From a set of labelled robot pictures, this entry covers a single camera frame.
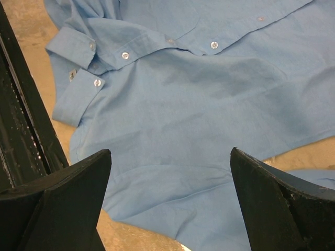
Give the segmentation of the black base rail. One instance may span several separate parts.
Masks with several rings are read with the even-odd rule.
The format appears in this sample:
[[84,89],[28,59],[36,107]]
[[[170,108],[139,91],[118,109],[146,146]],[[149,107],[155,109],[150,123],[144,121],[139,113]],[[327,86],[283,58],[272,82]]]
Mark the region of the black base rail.
[[4,8],[1,8],[1,191],[68,167]]

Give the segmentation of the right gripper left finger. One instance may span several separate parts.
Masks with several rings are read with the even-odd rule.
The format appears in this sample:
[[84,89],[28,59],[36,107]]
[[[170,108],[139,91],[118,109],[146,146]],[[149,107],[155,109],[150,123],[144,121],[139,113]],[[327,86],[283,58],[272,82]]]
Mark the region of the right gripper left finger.
[[1,191],[1,250],[104,250],[97,231],[109,150]]

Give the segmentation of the blue button shirt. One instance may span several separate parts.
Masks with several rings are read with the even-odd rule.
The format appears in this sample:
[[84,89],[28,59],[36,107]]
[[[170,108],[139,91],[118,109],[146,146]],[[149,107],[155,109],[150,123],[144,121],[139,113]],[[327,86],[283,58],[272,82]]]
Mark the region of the blue button shirt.
[[233,147],[334,136],[334,1],[45,1],[53,119],[101,149],[103,209],[191,250],[249,250]]

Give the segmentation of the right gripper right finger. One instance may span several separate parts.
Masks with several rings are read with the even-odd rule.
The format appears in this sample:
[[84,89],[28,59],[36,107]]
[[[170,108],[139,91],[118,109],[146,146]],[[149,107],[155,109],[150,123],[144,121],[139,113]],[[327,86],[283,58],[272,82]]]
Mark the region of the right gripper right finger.
[[252,250],[334,250],[334,189],[237,148],[230,168]]

